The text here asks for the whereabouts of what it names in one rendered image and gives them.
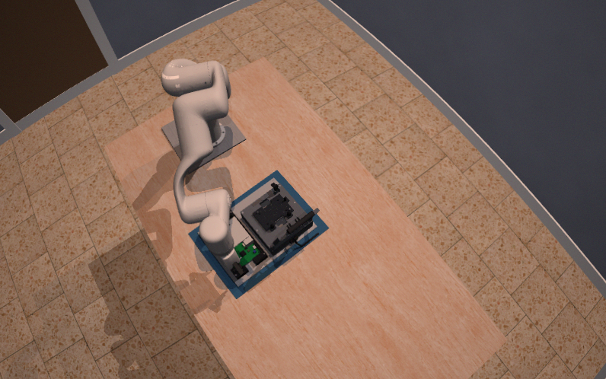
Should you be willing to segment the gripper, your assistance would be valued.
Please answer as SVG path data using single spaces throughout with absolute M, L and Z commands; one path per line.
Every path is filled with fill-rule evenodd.
M 237 253 L 236 253 L 236 251 L 235 251 L 234 248 L 232 249 L 232 251 L 228 255 L 226 255 L 226 256 L 217 256 L 217 257 L 219 257 L 219 260 L 222 262 L 222 264 L 225 266 L 225 268 L 227 270 L 231 270 L 233 268 L 232 271 L 233 271 L 234 274 L 236 274 L 236 273 L 238 273 L 238 274 L 240 273 L 240 275 L 244 274 L 243 268 L 242 268 L 241 264 L 239 263 L 240 259 L 239 259 L 239 257 L 238 257 L 238 255 L 237 255 Z

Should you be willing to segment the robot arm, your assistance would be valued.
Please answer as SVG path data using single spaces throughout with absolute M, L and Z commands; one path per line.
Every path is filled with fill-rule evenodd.
M 178 97 L 172 108 L 182 153 L 174 175 L 180 218 L 186 224 L 201 222 L 199 235 L 215 256 L 228 255 L 241 242 L 249 247 L 254 240 L 240 222 L 236 217 L 229 222 L 231 197 L 227 190 L 186 196 L 183 186 L 187 172 L 225 138 L 225 128 L 218 119 L 228 115 L 231 96 L 226 68 L 217 61 L 196 64 L 175 59 L 164 67 L 161 84 L 169 95 Z

